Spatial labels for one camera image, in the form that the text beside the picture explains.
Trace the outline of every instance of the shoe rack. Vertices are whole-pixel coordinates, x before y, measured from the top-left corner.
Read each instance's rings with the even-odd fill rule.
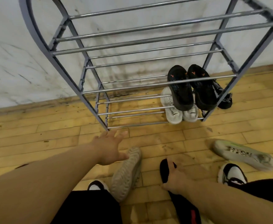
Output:
[[[132,98],[125,98],[125,99],[109,99],[108,93],[111,91],[116,91],[116,90],[125,91],[125,90],[130,90],[130,89],[164,87],[169,84],[177,84],[177,83],[184,83],[184,82],[191,82],[191,81],[232,78],[231,81],[228,83],[228,85],[223,90],[223,92],[218,97],[218,102],[217,102],[217,105],[218,105],[223,100],[223,98],[229,93],[229,91],[235,86],[235,84],[239,81],[239,79],[245,74],[245,72],[249,69],[249,67],[253,64],[253,62],[258,58],[258,56],[263,52],[263,50],[267,47],[267,45],[273,39],[273,10],[266,7],[263,3],[259,2],[258,0],[231,0],[228,5],[228,8],[226,10],[226,13],[223,15],[197,18],[197,19],[189,19],[189,20],[171,22],[171,23],[165,23],[165,24],[156,24],[156,25],[151,25],[151,26],[142,26],[142,27],[135,27],[135,28],[128,28],[128,29],[121,29],[121,30],[106,31],[106,32],[94,33],[94,34],[89,34],[89,35],[78,35],[72,21],[74,21],[75,19],[79,19],[79,18],[96,17],[98,15],[108,15],[108,14],[113,14],[113,13],[117,13],[117,12],[126,12],[126,11],[134,11],[134,10],[138,10],[138,9],[155,8],[155,7],[160,7],[160,6],[173,5],[173,4],[179,4],[179,3],[191,2],[191,1],[197,1],[197,0],[172,0],[172,1],[166,1],[166,2],[159,2],[159,3],[153,3],[153,4],[147,4],[147,5],[113,9],[113,10],[107,10],[107,11],[102,11],[102,12],[92,12],[92,13],[72,15],[72,16],[68,15],[65,7],[63,6],[63,4],[61,3],[60,0],[52,0],[52,1],[56,4],[58,9],[60,10],[63,18],[61,20],[60,25],[57,27],[56,33],[53,36],[53,38],[49,44],[47,44],[45,42],[45,40],[43,39],[43,37],[38,29],[38,26],[36,24],[34,14],[32,11],[31,0],[19,0],[23,19],[26,23],[26,26],[27,26],[31,36],[33,37],[35,43],[37,44],[37,46],[40,48],[40,50],[43,52],[43,54],[47,57],[47,59],[51,62],[51,64],[55,67],[55,69],[60,73],[60,75],[64,78],[64,80],[68,83],[68,85],[73,89],[73,91],[79,96],[79,98],[82,100],[82,102],[88,107],[88,109],[91,111],[91,113],[93,113],[93,115],[96,117],[96,119],[99,121],[99,123],[105,128],[105,130],[109,130],[110,128],[147,125],[146,123],[144,123],[144,124],[119,125],[119,126],[109,127],[108,126],[108,119],[163,113],[163,111],[162,111],[163,109],[172,107],[172,106],[153,107],[153,108],[145,108],[145,109],[138,109],[138,110],[109,112],[108,108],[109,108],[109,104],[111,104],[111,103],[165,97],[165,95],[162,96],[160,94],[154,94],[154,95],[147,95],[147,96],[135,96]],[[243,1],[243,2],[247,3],[253,10],[233,13],[233,9],[234,9],[237,1]],[[259,24],[245,25],[245,26],[235,26],[235,27],[228,27],[228,28],[226,27],[230,18],[248,16],[248,15],[254,15],[254,14],[260,14],[261,16],[263,16],[266,19],[267,22],[266,23],[259,23]],[[142,40],[125,41],[125,42],[97,45],[97,46],[91,46],[91,47],[84,47],[84,45],[82,43],[82,39],[90,38],[90,37],[116,35],[116,34],[123,34],[123,33],[128,33],[128,32],[144,31],[144,30],[165,28],[165,27],[171,27],[171,26],[180,26],[180,25],[208,22],[208,21],[214,21],[214,20],[222,20],[220,27],[216,30],[200,31],[200,32],[194,32],[194,33],[178,34],[178,35],[171,35],[171,36],[164,36],[164,37],[154,37],[154,38],[148,38],[148,39],[142,39]],[[73,36],[62,37],[62,35],[67,27],[70,29]],[[220,42],[220,38],[221,38],[222,34],[228,33],[228,32],[234,32],[234,31],[250,30],[250,29],[265,28],[265,27],[269,28],[267,33],[264,35],[262,40],[258,43],[258,45],[253,50],[253,52],[249,55],[249,57],[245,60],[245,62],[242,64],[242,66],[238,67],[236,65],[236,63],[233,61],[233,59],[230,57],[230,55],[227,52],[227,50],[225,49],[225,47]],[[87,53],[88,51],[91,51],[91,50],[100,50],[100,49],[116,48],[116,47],[123,47],[123,46],[133,46],[133,45],[138,45],[138,44],[146,44],[146,43],[153,43],[153,42],[159,42],[159,41],[170,41],[170,40],[175,40],[175,39],[197,37],[197,36],[204,36],[204,35],[215,35],[215,38],[213,41],[199,42],[199,43],[193,43],[193,44],[184,44],[184,45],[179,45],[179,46],[160,47],[160,48],[155,48],[155,49],[117,53],[117,54],[112,54],[112,55],[110,54],[110,55],[97,56],[97,57],[89,57],[89,55]],[[57,51],[56,48],[60,42],[73,41],[73,40],[76,41],[79,48]],[[92,64],[92,59],[95,59],[95,58],[105,58],[105,57],[111,57],[111,56],[129,55],[129,54],[134,54],[134,53],[151,52],[151,51],[156,51],[156,50],[165,50],[165,49],[172,49],[172,48],[179,48],[179,47],[196,46],[196,45],[202,45],[202,44],[210,44],[210,49],[205,52],[196,52],[196,53],[182,54],[182,55],[176,55],[176,56],[165,56],[162,58],[152,58],[152,59],[143,59],[143,60],[120,62],[120,63],[110,63],[110,64],[104,64],[104,65],[98,65],[98,66],[94,66]],[[60,63],[60,61],[56,57],[58,55],[66,55],[66,54],[77,53],[77,52],[81,52],[85,58],[84,67],[82,69],[81,78],[80,78],[80,81],[78,84],[76,84],[74,82],[74,80],[71,78],[71,76],[68,74],[68,72],[65,70],[63,65]],[[101,68],[101,67],[110,67],[110,66],[117,66],[117,65],[124,65],[124,64],[141,63],[141,62],[146,62],[146,61],[157,61],[157,60],[164,60],[164,59],[171,59],[171,58],[208,54],[207,58],[204,62],[204,65],[203,65],[203,68],[206,69],[213,53],[215,53],[215,52],[220,52],[223,55],[223,57],[227,61],[228,65],[231,67],[233,74],[224,75],[224,76],[217,76],[217,77],[206,77],[206,78],[200,78],[200,79],[186,79],[186,80],[180,80],[180,81],[174,81],[174,82],[166,82],[166,79],[165,79],[164,82],[150,83],[150,84],[146,84],[146,85],[142,84],[142,85],[135,85],[135,86],[127,86],[127,87],[117,87],[117,88],[113,88],[113,89],[105,89],[105,87],[104,87],[105,84],[128,82],[128,81],[140,80],[140,79],[153,79],[153,78],[159,78],[159,77],[165,78],[167,75],[148,76],[148,77],[133,78],[133,79],[120,80],[120,81],[113,81],[113,82],[102,82],[96,72],[96,68]],[[84,91],[83,87],[84,87],[84,82],[86,80],[86,71],[87,70],[89,70],[93,73],[93,75],[98,83],[97,90]],[[88,99],[85,97],[86,94],[96,94],[96,104],[94,107],[90,104]],[[104,96],[104,98],[105,98],[104,102],[99,102],[100,94],[102,94]],[[98,113],[98,106],[99,105],[106,106],[105,113]],[[200,119],[201,121],[206,121],[208,119],[208,117],[212,114],[212,112],[213,112],[213,110],[208,111],[208,112],[202,111],[203,117],[198,118],[198,119]],[[159,124],[159,123],[165,123],[165,122],[156,122],[156,123],[148,123],[148,124]]]

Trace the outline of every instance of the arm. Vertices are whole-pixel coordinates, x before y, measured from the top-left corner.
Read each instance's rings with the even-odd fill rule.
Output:
[[[96,164],[125,160],[127,132],[103,132],[86,145],[0,176],[0,223],[50,223],[72,189]]]
[[[165,190],[181,194],[215,224],[273,223],[273,203],[239,189],[214,182],[188,179],[181,168],[168,159]]]

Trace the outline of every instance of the person's left arm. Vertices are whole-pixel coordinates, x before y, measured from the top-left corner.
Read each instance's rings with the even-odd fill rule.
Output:
[[[127,132],[103,132],[93,141],[0,176],[0,223],[50,223],[73,188],[96,164],[125,160]]]

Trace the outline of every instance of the forearm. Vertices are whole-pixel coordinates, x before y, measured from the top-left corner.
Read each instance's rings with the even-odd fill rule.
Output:
[[[214,182],[185,180],[181,194],[216,224],[273,223],[273,203]]]
[[[97,162],[96,148],[84,145],[0,176],[0,223],[50,223]]]

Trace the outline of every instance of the hand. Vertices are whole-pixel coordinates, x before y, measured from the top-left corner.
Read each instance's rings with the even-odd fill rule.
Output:
[[[119,152],[118,145],[127,135],[127,131],[115,137],[117,130],[105,131],[100,136],[95,136],[91,141],[91,146],[98,152],[98,164],[109,165],[116,161],[126,160],[129,156]]]
[[[174,194],[182,194],[184,189],[185,180],[188,179],[186,174],[182,171],[182,167],[175,168],[171,159],[167,158],[169,167],[168,181],[162,185],[164,190],[168,190]]]

